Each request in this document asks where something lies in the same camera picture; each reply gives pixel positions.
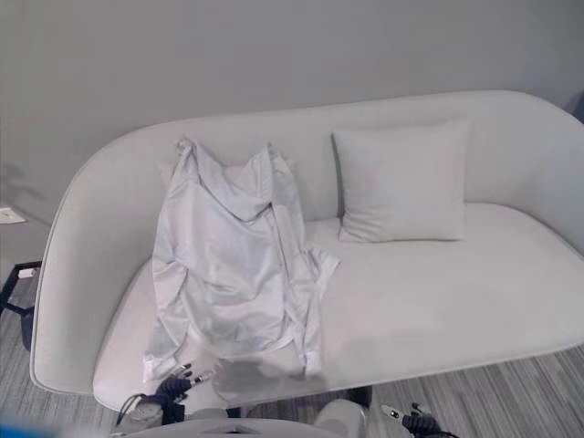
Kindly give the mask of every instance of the cable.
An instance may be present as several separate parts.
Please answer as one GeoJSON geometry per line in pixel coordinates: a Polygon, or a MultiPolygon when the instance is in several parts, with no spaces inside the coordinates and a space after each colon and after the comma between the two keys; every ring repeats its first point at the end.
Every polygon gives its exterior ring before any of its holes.
{"type": "Polygon", "coordinates": [[[128,411],[130,410],[131,405],[139,398],[143,399],[144,397],[146,397],[146,394],[143,393],[133,394],[130,397],[128,397],[128,399],[121,405],[120,412],[118,412],[116,426],[120,425],[121,421],[124,418],[124,415],[126,415],[126,413],[128,413],[128,411]]]}

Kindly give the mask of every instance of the white sofa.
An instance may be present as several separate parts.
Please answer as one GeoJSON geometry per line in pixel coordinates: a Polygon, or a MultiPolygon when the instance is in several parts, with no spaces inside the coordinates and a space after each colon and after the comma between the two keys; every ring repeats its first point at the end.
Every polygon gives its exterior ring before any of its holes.
{"type": "Polygon", "coordinates": [[[584,127],[526,94],[462,92],[174,121],[103,148],[69,186],[48,239],[31,355],[37,385],[93,393],[113,409],[151,390],[141,383],[155,318],[148,261],[161,163],[174,160],[183,135],[227,165],[271,141],[295,163],[308,239],[341,259],[322,303],[319,378],[275,377],[294,374],[290,346],[223,368],[214,385],[195,389],[188,411],[475,367],[584,340],[584,127]],[[472,122],[465,239],[340,242],[331,132],[461,116],[472,122]]]}

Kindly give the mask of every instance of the electrical outlet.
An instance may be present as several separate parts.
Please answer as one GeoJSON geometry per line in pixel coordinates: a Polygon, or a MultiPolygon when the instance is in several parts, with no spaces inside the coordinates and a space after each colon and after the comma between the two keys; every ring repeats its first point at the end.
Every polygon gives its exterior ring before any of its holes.
{"type": "Polygon", "coordinates": [[[18,224],[26,219],[10,207],[0,208],[0,224],[18,224]]]}

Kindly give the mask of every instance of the white shirt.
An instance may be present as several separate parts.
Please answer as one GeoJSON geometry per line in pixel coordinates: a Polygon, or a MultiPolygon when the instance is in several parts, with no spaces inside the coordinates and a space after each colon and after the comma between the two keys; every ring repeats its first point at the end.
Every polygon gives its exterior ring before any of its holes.
{"type": "Polygon", "coordinates": [[[318,373],[320,300],[339,260],[307,245],[286,162],[267,145],[230,180],[202,146],[178,147],[152,256],[158,321],[144,379],[174,369],[187,336],[227,359],[294,340],[305,373],[318,373]]]}

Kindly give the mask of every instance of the white pillow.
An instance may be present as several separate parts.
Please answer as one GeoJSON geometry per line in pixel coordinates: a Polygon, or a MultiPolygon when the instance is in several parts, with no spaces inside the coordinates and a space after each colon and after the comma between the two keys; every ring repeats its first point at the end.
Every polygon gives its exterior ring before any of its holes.
{"type": "Polygon", "coordinates": [[[466,120],[336,130],[345,200],[339,239],[462,239],[469,132],[466,120]]]}

